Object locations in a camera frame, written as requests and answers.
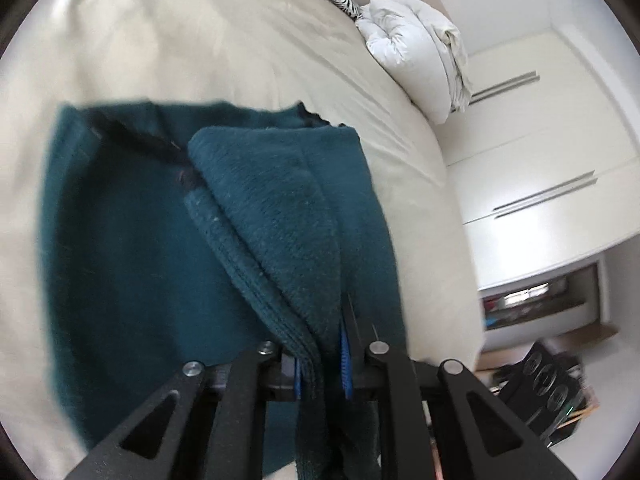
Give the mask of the dark teal knit sweater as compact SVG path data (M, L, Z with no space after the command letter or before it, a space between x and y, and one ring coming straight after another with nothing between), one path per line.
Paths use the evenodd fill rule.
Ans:
M274 340L302 402L268 415L264 467L378 478L376 417L331 388L344 304L406 343L393 244L360 137L285 110L63 107L40 223L58 400L95 446L188 361Z

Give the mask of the white wardrobe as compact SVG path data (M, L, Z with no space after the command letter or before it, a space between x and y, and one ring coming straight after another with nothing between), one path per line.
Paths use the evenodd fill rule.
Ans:
M584 57L552 30L473 55L484 98L436 130L481 290L639 232L639 153Z

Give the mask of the white crumpled duvet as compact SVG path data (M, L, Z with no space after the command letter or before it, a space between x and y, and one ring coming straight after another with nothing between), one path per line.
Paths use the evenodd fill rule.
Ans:
M421 0L370 0L356 26L375 61L434 125L472 98L468 55L457 26Z

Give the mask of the beige bed sheet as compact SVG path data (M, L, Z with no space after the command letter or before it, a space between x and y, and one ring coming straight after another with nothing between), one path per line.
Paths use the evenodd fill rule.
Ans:
M1 421L40 479L85 454L51 382L37 228L63 103L303 102L361 138L396 252L409 352L474 367L482 308L435 133L326 0L41 0L1 60Z

